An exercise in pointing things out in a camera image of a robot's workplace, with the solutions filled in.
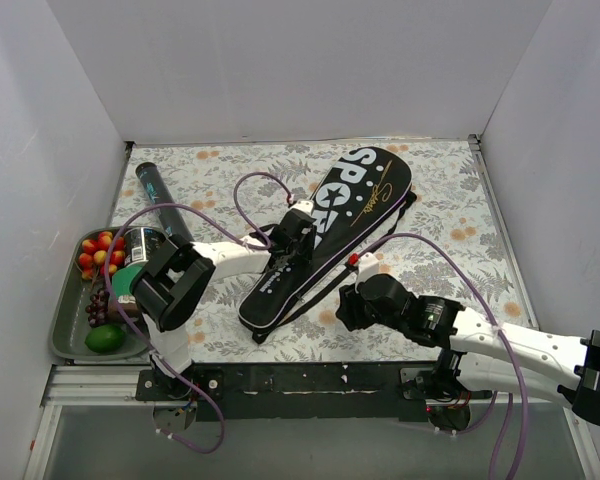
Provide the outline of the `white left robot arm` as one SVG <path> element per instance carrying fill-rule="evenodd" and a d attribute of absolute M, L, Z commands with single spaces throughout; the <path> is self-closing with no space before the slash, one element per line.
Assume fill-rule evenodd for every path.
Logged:
<path fill-rule="evenodd" d="M 296 202 L 271 232 L 272 246 L 250 236 L 236 242 L 190 242 L 169 237 L 133 279 L 131 292 L 144 315 L 160 371 L 158 387 L 173 400 L 193 386 L 186 322 L 207 286 L 223 278 L 259 274 L 252 293 L 258 310 L 272 307 L 290 292 L 291 282 L 308 271 L 314 247 L 313 203 Z"/>

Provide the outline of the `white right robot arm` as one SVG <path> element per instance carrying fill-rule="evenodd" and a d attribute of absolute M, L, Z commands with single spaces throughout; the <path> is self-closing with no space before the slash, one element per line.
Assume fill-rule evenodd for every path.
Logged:
<path fill-rule="evenodd" d="M 339 290 L 336 316 L 350 331 L 382 325 L 440 351 L 429 371 L 408 380 L 414 398 L 443 400 L 478 392 L 525 395 L 568 407 L 600 427 L 600 331 L 587 338 L 510 323 L 437 296 L 418 296 L 387 274 Z"/>

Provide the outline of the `black racket cover bag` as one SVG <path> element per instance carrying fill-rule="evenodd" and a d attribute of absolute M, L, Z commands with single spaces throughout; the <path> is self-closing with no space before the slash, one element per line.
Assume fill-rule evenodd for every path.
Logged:
<path fill-rule="evenodd" d="M 388 150 L 363 147 L 343 154 L 310 197 L 308 238 L 296 253 L 274 258 L 240 304 L 239 321 L 252 332 L 252 340 L 263 343 L 335 289 L 347 271 L 298 305 L 368 237 L 393 233 L 415 201 L 411 186 L 410 166 Z"/>

